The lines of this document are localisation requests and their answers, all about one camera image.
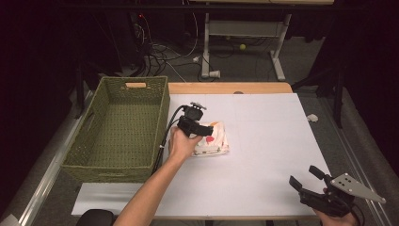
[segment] metal bracket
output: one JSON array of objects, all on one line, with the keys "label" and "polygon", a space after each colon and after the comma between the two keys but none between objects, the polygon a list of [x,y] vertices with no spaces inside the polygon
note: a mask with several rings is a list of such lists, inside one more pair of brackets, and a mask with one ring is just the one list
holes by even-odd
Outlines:
[{"label": "metal bracket", "polygon": [[381,202],[381,203],[387,202],[384,198],[375,194],[373,190],[369,189],[367,186],[364,186],[363,184],[358,182],[348,173],[345,173],[339,177],[334,178],[334,180],[331,181],[331,184],[349,195],[353,195],[356,197],[360,197],[375,202]]}]

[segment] forearm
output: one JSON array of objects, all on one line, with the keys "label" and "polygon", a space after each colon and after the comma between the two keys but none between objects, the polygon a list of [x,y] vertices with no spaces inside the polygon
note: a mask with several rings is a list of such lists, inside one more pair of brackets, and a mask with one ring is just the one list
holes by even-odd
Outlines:
[{"label": "forearm", "polygon": [[181,160],[167,160],[137,191],[122,210],[114,225],[148,226],[165,191],[182,164]]}]

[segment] human arm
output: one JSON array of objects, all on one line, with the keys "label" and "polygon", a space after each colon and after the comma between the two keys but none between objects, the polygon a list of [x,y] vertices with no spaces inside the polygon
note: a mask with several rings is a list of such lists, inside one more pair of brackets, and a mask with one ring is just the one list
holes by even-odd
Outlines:
[{"label": "human arm", "polygon": [[201,139],[201,136],[188,138],[182,130],[172,127],[168,160],[127,203],[114,226],[148,226],[173,177],[183,162],[194,152],[194,147]]}]

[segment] robotic hand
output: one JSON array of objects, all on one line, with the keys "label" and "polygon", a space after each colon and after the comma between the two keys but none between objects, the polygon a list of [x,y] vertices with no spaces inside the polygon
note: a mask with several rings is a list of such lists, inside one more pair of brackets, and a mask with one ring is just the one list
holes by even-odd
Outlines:
[{"label": "robotic hand", "polygon": [[299,193],[300,202],[309,207],[321,211],[332,217],[343,217],[352,212],[355,197],[385,203],[386,200],[375,194],[368,187],[362,185],[349,174],[332,178],[324,174],[315,166],[309,168],[309,172],[319,180],[324,180],[327,186],[325,194],[318,194],[304,189],[297,179],[290,177],[290,185]]}]

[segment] basket handle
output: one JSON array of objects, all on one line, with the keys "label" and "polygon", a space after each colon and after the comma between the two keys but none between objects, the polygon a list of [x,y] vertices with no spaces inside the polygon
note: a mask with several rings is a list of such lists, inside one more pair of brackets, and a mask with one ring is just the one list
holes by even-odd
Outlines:
[{"label": "basket handle", "polygon": [[125,83],[127,89],[137,89],[137,88],[146,88],[147,83],[140,82],[140,83],[133,83],[133,82],[127,82]]},{"label": "basket handle", "polygon": [[99,176],[102,176],[102,177],[126,177],[128,175],[126,175],[122,172],[105,172],[105,173],[100,173]]}]

